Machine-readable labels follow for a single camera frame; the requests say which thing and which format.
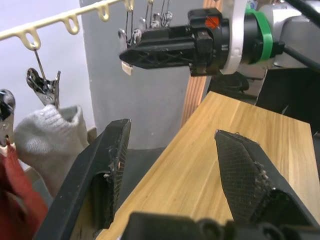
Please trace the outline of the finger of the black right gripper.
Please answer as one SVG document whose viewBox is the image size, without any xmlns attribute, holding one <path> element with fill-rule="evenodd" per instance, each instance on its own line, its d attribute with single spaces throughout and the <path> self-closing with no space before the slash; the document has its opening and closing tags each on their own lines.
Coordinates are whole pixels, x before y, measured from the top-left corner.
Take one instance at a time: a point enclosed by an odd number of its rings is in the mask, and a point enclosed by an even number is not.
<svg viewBox="0 0 320 240">
<path fill-rule="evenodd" d="M 140 42 L 119 55 L 120 60 L 134 67 L 151 70 L 186 67 L 195 60 L 192 41 Z"/>
<path fill-rule="evenodd" d="M 186 25 L 148 28 L 131 47 L 195 47 L 193 33 Z"/>
</svg>

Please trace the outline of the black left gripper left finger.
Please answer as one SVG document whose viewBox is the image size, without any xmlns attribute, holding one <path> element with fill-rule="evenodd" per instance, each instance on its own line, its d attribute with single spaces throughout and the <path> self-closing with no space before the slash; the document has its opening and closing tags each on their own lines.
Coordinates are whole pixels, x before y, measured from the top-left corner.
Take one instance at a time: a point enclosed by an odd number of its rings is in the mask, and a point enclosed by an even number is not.
<svg viewBox="0 0 320 240">
<path fill-rule="evenodd" d="M 36 240 L 94 240 L 114 221 L 131 120 L 110 122 L 74 161 Z"/>
</svg>

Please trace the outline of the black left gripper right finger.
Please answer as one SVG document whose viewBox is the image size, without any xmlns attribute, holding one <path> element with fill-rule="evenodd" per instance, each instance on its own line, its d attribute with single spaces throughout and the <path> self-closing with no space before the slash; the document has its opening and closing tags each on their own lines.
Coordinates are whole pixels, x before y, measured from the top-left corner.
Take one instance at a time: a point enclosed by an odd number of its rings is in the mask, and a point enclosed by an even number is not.
<svg viewBox="0 0 320 240">
<path fill-rule="evenodd" d="M 214 139 L 222 189 L 236 222 L 319 226 L 257 142 L 224 130 Z"/>
</svg>

